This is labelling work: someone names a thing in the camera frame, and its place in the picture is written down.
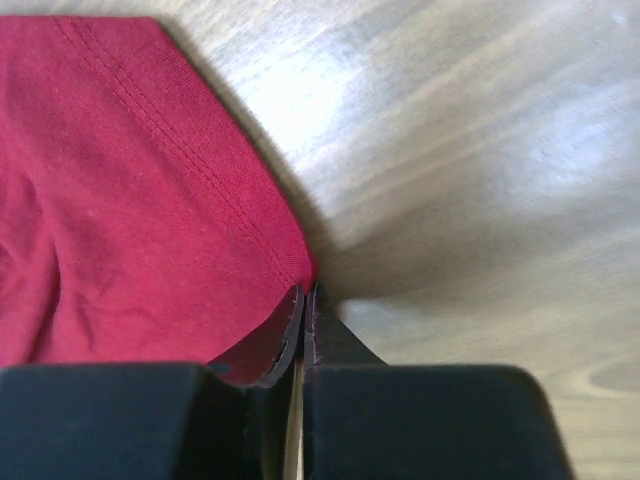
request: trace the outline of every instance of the wooden table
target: wooden table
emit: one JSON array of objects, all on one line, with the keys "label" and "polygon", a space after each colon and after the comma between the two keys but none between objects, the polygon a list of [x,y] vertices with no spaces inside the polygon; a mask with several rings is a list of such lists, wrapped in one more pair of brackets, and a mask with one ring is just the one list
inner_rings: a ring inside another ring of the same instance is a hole
[{"label": "wooden table", "polygon": [[579,477],[640,478],[640,2],[3,0],[153,15],[393,363],[508,362]]}]

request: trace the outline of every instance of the wooden surface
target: wooden surface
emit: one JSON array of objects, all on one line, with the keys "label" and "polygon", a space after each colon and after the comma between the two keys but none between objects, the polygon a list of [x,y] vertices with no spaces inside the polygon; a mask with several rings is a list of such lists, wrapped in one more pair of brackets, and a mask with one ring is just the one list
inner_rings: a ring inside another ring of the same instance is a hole
[{"label": "wooden surface", "polygon": [[344,319],[508,362],[582,479],[640,478],[640,2],[3,0],[162,20],[257,141]]}]

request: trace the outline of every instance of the red fabric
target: red fabric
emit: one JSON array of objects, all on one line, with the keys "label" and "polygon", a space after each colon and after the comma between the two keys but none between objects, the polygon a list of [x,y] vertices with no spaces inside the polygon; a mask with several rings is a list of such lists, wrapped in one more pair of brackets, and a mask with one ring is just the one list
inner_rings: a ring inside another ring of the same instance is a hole
[{"label": "red fabric", "polygon": [[312,276],[267,169],[153,20],[0,18],[0,364],[205,362]]}]

